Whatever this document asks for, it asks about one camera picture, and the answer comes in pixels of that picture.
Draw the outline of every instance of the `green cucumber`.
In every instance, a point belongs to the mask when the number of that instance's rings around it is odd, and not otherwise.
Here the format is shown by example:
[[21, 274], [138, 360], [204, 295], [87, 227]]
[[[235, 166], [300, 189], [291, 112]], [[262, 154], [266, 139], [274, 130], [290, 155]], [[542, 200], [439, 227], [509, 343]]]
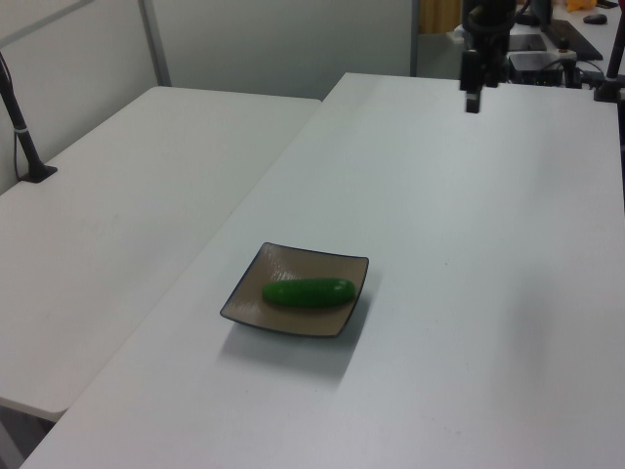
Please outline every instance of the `green cucumber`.
[[302, 278], [268, 283], [263, 297], [282, 306], [327, 308], [352, 301], [354, 284], [344, 278]]

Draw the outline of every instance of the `white partition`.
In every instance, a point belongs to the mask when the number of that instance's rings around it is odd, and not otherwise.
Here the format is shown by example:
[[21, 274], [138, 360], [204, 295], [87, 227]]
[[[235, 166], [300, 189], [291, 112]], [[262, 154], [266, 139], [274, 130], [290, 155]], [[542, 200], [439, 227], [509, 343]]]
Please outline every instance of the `white partition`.
[[171, 84], [323, 99], [347, 71], [408, 75], [416, 0], [146, 0]]
[[[156, 84], [137, 0], [87, 3], [2, 53], [44, 161]], [[0, 105], [0, 193], [15, 183], [12, 153], [13, 125]]]

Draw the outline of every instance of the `square plate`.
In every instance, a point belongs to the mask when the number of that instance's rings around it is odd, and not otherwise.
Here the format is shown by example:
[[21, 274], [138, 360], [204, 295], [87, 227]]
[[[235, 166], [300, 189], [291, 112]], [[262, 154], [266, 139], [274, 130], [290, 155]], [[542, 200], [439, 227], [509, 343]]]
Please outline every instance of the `square plate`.
[[[243, 274], [220, 314], [265, 330], [306, 337], [336, 337], [354, 311], [369, 259], [308, 251], [266, 242]], [[355, 298], [329, 308], [292, 308], [263, 298], [263, 286], [279, 280], [341, 277], [355, 285]]]

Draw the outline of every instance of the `computer mouse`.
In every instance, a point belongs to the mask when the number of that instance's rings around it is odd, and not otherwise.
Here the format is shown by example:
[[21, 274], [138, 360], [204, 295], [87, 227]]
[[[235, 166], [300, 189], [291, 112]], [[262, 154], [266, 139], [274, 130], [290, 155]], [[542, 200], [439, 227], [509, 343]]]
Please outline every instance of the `computer mouse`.
[[584, 18], [584, 22], [587, 24], [606, 24], [607, 16], [604, 14], [589, 15]]

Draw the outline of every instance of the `white table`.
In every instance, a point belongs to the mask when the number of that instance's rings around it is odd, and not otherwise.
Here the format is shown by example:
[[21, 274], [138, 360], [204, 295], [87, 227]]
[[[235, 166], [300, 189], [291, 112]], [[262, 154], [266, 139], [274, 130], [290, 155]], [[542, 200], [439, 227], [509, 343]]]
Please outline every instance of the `white table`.
[[[607, 16], [606, 24], [586, 24], [584, 18], [589, 15], [595, 15], [602, 13]], [[557, 20], [567, 20], [575, 29], [584, 35], [584, 37], [597, 49], [603, 56], [602, 61], [593, 61], [604, 72], [607, 72], [607, 66], [609, 65], [609, 58], [612, 54], [612, 47], [614, 46], [614, 38], [616, 37], [616, 29], [618, 28], [618, 22], [621, 17], [620, 8], [594, 8], [593, 10], [579, 10], [569, 13], [566, 7], [563, 5], [556, 5], [554, 7], [554, 18]], [[545, 40], [545, 45], [549, 51], [556, 51], [557, 48], [549, 40], [549, 38], [540, 31], [538, 27], [523, 26], [515, 24], [511, 34], [541, 34]], [[595, 68], [586, 64], [578, 64], [581, 68], [596, 71]], [[625, 61], [621, 63], [619, 73], [625, 73]]]
[[319, 102], [155, 88], [0, 197], [0, 405], [57, 420]]
[[[615, 107], [464, 98], [346, 75], [23, 469], [619, 467]], [[370, 258], [339, 338], [219, 316], [264, 241]]]

